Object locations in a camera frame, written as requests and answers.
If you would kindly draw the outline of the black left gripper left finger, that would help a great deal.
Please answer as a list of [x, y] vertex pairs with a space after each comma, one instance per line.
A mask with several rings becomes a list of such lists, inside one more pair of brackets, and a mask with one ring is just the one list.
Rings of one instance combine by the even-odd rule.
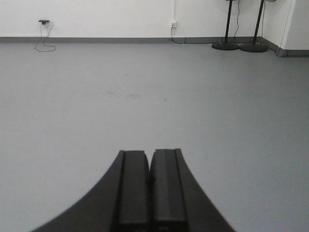
[[36, 232], [147, 232], [149, 165], [144, 151], [119, 151], [104, 176]]

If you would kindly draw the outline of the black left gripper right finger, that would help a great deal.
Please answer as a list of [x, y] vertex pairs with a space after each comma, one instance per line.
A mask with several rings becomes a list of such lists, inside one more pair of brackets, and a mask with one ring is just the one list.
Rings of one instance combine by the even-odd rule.
[[182, 151], [157, 149], [151, 162], [154, 232], [232, 232], [191, 173]]

